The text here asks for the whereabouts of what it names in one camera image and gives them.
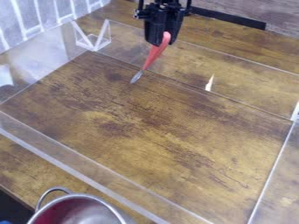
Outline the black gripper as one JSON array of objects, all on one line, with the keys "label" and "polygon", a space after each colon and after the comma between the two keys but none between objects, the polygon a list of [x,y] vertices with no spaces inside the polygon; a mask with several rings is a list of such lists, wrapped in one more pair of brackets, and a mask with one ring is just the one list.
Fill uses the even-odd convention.
[{"label": "black gripper", "polygon": [[154,0],[146,3],[146,0],[138,0],[135,18],[144,19],[144,39],[154,46],[163,42],[166,14],[166,30],[171,33],[171,45],[178,38],[184,15],[191,12],[192,7],[192,0],[186,0],[186,4],[180,1]]}]

